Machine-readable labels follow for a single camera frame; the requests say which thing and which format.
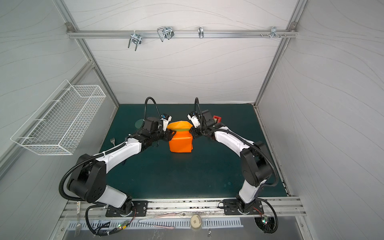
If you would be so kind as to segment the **orange wrapping paper sheet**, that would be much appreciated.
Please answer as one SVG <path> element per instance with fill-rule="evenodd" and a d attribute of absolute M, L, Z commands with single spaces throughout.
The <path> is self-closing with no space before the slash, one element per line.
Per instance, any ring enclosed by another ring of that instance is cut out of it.
<path fill-rule="evenodd" d="M 168 125 L 168 129 L 190 129 L 193 125 L 187 121 L 173 122 Z M 193 137 L 190 132 L 177 132 L 169 141 L 170 151 L 173 153 L 191 153 L 193 150 Z"/>

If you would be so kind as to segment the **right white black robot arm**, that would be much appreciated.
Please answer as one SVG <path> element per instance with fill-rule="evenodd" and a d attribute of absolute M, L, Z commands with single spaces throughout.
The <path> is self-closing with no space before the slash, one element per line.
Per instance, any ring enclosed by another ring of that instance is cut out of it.
<path fill-rule="evenodd" d="M 237 196 L 237 208 L 240 213 L 248 214 L 259 200 L 259 193 L 266 187 L 275 187 L 279 183 L 279 174 L 267 153 L 255 142 L 234 133 L 226 125 L 217 123 L 210 111 L 196 111 L 188 114 L 193 126 L 190 133 L 193 138 L 209 137 L 236 153 L 241 159 L 244 183 Z"/>

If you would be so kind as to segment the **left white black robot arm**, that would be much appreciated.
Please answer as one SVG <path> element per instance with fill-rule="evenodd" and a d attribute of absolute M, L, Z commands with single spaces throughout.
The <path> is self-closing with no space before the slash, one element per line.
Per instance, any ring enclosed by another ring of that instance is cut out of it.
<path fill-rule="evenodd" d="M 149 117 L 142 127 L 126 140 L 99 154 L 82 155 L 59 183 L 60 195 L 70 201 L 84 200 L 100 206 L 111 206 L 127 216 L 134 205 L 127 194 L 107 184 L 107 173 L 128 158 L 143 152 L 160 140 L 169 142 L 175 131 L 168 129 L 172 117 L 163 114 L 160 118 Z"/>

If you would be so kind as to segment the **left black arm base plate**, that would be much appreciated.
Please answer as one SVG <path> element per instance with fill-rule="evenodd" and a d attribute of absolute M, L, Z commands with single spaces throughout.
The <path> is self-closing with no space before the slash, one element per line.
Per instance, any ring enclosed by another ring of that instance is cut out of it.
<path fill-rule="evenodd" d="M 128 200 L 120 208 L 109 206 L 106 211 L 106 217 L 145 217 L 148 209 L 148 201 Z"/>

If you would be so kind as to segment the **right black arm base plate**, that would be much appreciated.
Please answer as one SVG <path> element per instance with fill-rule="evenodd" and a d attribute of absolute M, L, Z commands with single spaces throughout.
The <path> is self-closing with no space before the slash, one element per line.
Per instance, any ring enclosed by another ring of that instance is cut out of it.
<path fill-rule="evenodd" d="M 226 216 L 232 215 L 264 215 L 261 201 L 253 200 L 246 204 L 240 199 L 224 199 L 219 203 Z"/>

